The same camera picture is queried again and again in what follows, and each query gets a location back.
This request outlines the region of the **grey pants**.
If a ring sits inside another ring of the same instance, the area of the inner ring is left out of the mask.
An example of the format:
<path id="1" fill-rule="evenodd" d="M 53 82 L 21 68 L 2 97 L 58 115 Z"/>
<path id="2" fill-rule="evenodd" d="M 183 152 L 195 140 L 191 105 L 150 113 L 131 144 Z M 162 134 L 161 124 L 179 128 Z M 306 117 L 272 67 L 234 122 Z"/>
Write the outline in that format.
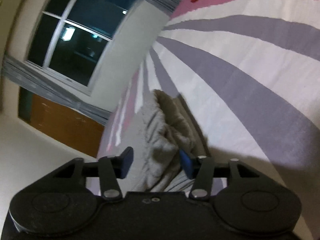
<path id="1" fill-rule="evenodd" d="M 142 150 L 136 152 L 131 191 L 189 192 L 193 180 L 180 164 L 179 150 L 209 155 L 204 138 L 182 99 L 153 90 L 142 108 Z"/>

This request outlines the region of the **brown wooden door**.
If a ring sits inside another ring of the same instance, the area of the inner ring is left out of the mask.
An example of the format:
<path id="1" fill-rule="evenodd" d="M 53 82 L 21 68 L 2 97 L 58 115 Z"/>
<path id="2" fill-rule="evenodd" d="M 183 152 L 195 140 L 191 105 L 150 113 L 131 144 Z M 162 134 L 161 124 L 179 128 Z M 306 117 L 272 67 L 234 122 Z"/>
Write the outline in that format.
<path id="1" fill-rule="evenodd" d="M 18 117 L 77 151 L 97 157 L 104 126 L 66 106 L 20 88 Z"/>

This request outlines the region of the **striped pink grey bedsheet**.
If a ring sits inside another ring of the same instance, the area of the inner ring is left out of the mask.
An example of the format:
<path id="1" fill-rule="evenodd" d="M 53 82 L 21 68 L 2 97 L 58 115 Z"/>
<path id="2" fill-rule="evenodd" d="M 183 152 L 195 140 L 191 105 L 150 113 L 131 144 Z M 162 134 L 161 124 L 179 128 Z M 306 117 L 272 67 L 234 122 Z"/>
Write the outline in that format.
<path id="1" fill-rule="evenodd" d="M 183 102 L 216 161 L 295 191 L 296 233 L 319 239 L 319 0 L 183 0 L 133 75 L 98 155 L 142 153 L 149 93 Z"/>

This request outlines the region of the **left grey curtain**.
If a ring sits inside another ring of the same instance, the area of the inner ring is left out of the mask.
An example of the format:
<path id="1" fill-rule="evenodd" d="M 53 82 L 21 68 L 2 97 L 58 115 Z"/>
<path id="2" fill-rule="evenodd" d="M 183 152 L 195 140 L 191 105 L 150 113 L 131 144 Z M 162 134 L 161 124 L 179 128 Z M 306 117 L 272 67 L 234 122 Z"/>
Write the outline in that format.
<path id="1" fill-rule="evenodd" d="M 11 56 L 5 55 L 1 75 L 36 95 L 79 111 L 102 125 L 106 125 L 111 116 L 111 112 L 84 102 Z"/>

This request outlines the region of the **window with white frame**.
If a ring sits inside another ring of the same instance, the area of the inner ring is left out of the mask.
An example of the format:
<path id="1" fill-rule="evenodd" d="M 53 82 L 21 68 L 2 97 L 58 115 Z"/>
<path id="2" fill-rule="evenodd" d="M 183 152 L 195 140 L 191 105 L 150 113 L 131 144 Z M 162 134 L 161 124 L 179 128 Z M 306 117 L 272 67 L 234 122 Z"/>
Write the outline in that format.
<path id="1" fill-rule="evenodd" d="M 138 0 L 49 0 L 26 62 L 90 94 L 105 50 Z"/>

